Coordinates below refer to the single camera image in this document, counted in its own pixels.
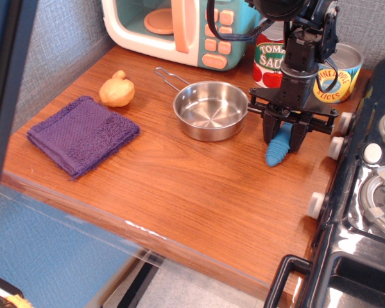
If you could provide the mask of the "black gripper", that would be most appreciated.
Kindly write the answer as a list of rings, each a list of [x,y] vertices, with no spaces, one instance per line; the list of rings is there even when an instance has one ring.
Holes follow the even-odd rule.
[[[281,122],[293,124],[289,152],[300,149],[305,136],[314,130],[331,134],[339,112],[321,102],[313,93],[319,67],[310,71],[296,71],[281,67],[282,82],[279,88],[252,88],[248,109],[262,115],[264,141],[269,144],[278,133]]]

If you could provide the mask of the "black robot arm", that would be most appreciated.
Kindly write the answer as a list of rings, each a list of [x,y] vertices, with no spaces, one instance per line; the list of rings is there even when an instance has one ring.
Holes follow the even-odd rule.
[[[284,60],[282,81],[275,89],[252,88],[248,109],[263,119],[263,136],[270,143],[282,123],[292,126],[289,150],[296,152],[309,132],[332,133],[339,112],[315,97],[321,64],[336,68],[331,56],[338,36],[337,1],[250,1],[265,18],[263,30],[283,22]]]

